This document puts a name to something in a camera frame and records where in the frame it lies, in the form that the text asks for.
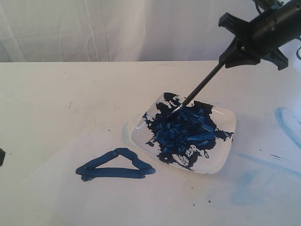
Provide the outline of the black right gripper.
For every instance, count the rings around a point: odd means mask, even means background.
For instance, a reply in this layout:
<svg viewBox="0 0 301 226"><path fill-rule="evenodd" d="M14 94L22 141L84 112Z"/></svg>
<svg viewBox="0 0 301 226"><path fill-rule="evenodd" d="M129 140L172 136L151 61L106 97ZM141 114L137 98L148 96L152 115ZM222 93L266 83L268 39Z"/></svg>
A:
<svg viewBox="0 0 301 226"><path fill-rule="evenodd" d="M218 26L235 36L219 57L225 68L257 65L264 59L280 71L288 67L288 59L279 48L301 35L301 2L291 0L250 22L225 13Z"/></svg>

